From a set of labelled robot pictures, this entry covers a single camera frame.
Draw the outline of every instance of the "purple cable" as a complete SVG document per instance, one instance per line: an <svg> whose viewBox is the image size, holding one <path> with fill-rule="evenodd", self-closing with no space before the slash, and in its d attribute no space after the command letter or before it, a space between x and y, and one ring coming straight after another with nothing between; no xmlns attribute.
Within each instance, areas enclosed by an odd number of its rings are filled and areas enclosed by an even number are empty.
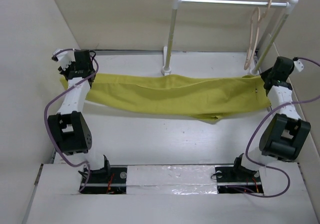
<svg viewBox="0 0 320 224"><path fill-rule="evenodd" d="M312 63L314 63L315 65L317 65L317 66L320 67L320 63L315 62L315 61L313 61L313 60L311 60L311 59L309 59L309 58L298 57L298 59L303 59L303 60L312 62ZM256 161L252 160L252 159L248 156L249 148L250 148L251 143L253 142L253 140L254 140L257 132L258 132L259 129L261 128L261 126L262 126L262 125L264 124L264 122L268 119L268 117L270 117L274 112L276 112L277 110L279 110L279 109L281 109L281 108L283 108L283 107L285 107L285 106L287 106L287 105L311 103L311 102L314 102L314 101L316 101L316 100L318 100L318 99L320 99L320 95L318 95L318 96L315 97L315 98L308 99L308 100L304 100L304 101L295 101L295 102L291 102L291 103L284 103L284 104L279 105L279 106L276 107L275 109L273 109L273 110L272 110L271 112L269 112L269 113L262 119L262 121L259 123L259 125L258 125L257 128L255 129L255 131L253 132L253 134L252 134L252 136L251 136L251 138L250 138L250 140L249 140L249 142L248 142L248 145L247 145L247 147L246 147L246 149L245 149L245 157L246 157L250 162L252 162L252 163L254 163L254 164L257 164L257 165L260 165L260 166L262 166L262 167L266 167L266 168L269 168L269 169L277 170L277 171L279 171L279 172L282 172L282 173L286 176L286 178L287 178L287 186L286 186L286 188L285 188L282 192L280 192L280 193L278 193L278 194L275 194L275 195L259 196L259 195L255 195L255 194L252 194L252 193L247 193L247 192L244 192L244 191L240 191L239 189L247 190L247 188L242 187L242 186L228 186L228 187L237 189L237 191L239 191L239 192L241 192L241 193L248 194L248 195L251 195L251 196L254 196L254 197L259 197L259 198L275 198L275 197L279 197L279 196L281 196L282 194L286 193L286 192L288 191L289 187L290 187L290 184L291 184L289 175L288 175L284 170L281 170L281 169L275 168L275 167L266 166L266 165L264 165L263 163L259 163L259 162L256 162Z"/></svg>
<svg viewBox="0 0 320 224"><path fill-rule="evenodd" d="M79 49L74 49L74 48L67 48L67 49L63 49L59 52L57 52L56 54L53 55L53 57L56 57L58 54L60 53L63 53L63 52L66 52L66 51L79 51ZM98 62L96 61L96 59L93 57L92 58L93 61L96 63L96 71L89 75L88 77L86 77L85 79L81 80L80 82L76 83L74 86L68 88L66 91L62 92L60 95L58 95L57 97L55 97L53 100L51 100L45 107L44 109L44 124L45 124L45 128L46 128L46 131L48 132L48 135L49 135L49 138L51 140L51 142L53 143L53 146L56 150L57 153L59 153L59 155L62 157L62 159L67 163L69 164L71 167L74 167L74 168L77 168L77 167L80 167L82 165L86 165L87 169L88 169L88 173L87 173L87 178L83 184L83 187L79 190L79 192L81 192L87 185L88 183L88 180L89 180L89 176L90 176L90 163L88 161L83 161L79 164L73 164L71 163L66 157L65 155L63 154L63 152L60 150L60 148L58 147L58 145L56 144L55 142L55 139L54 137L52 136L52 133L50 131L50 128L49 128L49 123L48 123L48 109L49 107L54 103L56 102L59 98L61 98L62 96L64 96L65 94L67 94L68 92L70 92L71 90L73 90L75 88L75 86L77 85L80 85L82 84L83 82L87 81L88 79L92 78L93 76L95 76L97 73L98 73L98 70L99 70L99 64Z"/></svg>

